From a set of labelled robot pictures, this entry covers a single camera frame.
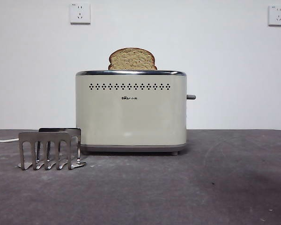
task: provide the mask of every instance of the toaster lever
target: toaster lever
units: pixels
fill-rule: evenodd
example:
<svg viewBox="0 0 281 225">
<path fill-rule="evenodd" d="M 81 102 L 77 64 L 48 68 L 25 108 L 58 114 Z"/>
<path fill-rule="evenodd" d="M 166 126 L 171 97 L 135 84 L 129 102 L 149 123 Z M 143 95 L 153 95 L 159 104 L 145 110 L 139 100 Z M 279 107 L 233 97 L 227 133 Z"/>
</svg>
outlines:
<svg viewBox="0 0 281 225">
<path fill-rule="evenodd" d="M 195 100 L 196 96 L 195 95 L 186 95 L 186 99 Z"/>
</svg>

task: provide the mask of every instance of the whole grain bread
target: whole grain bread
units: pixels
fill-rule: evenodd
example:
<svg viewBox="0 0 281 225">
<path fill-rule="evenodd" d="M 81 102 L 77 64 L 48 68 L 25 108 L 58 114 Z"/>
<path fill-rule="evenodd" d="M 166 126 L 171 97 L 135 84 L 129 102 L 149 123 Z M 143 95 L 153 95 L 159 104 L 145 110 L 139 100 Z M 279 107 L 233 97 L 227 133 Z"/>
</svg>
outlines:
<svg viewBox="0 0 281 225">
<path fill-rule="evenodd" d="M 109 57 L 109 70 L 157 70 L 152 53 L 141 48 L 122 48 Z"/>
</svg>

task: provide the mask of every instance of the toaster base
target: toaster base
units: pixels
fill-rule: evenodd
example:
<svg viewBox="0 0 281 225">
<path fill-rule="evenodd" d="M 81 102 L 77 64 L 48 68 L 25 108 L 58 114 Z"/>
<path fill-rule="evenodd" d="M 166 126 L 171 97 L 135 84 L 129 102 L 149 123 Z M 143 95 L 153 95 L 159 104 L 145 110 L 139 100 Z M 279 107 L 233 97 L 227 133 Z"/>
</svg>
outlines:
<svg viewBox="0 0 281 225">
<path fill-rule="evenodd" d="M 173 152 L 184 150 L 186 143 L 179 145 L 81 145 L 83 155 L 89 152 Z"/>
</svg>

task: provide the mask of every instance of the electrical socket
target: electrical socket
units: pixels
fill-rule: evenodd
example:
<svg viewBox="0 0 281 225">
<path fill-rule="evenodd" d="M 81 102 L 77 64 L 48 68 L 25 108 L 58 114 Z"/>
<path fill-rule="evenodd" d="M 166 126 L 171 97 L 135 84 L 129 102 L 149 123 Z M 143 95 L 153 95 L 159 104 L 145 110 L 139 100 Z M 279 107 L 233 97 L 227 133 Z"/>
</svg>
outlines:
<svg viewBox="0 0 281 225">
<path fill-rule="evenodd" d="M 90 4 L 77 2 L 70 4 L 71 24 L 90 24 Z"/>
<path fill-rule="evenodd" d="M 268 25 L 281 26 L 281 6 L 268 7 Z"/>
</svg>

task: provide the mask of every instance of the cream toaster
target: cream toaster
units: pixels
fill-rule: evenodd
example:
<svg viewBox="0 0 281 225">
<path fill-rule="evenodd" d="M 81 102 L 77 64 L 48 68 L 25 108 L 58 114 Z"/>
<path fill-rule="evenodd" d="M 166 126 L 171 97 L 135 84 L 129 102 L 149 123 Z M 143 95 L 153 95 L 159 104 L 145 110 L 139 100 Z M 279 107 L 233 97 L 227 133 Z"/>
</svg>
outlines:
<svg viewBox="0 0 281 225">
<path fill-rule="evenodd" d="M 173 152 L 186 146 L 186 74 L 178 71 L 81 71 L 76 127 L 81 151 Z"/>
</svg>

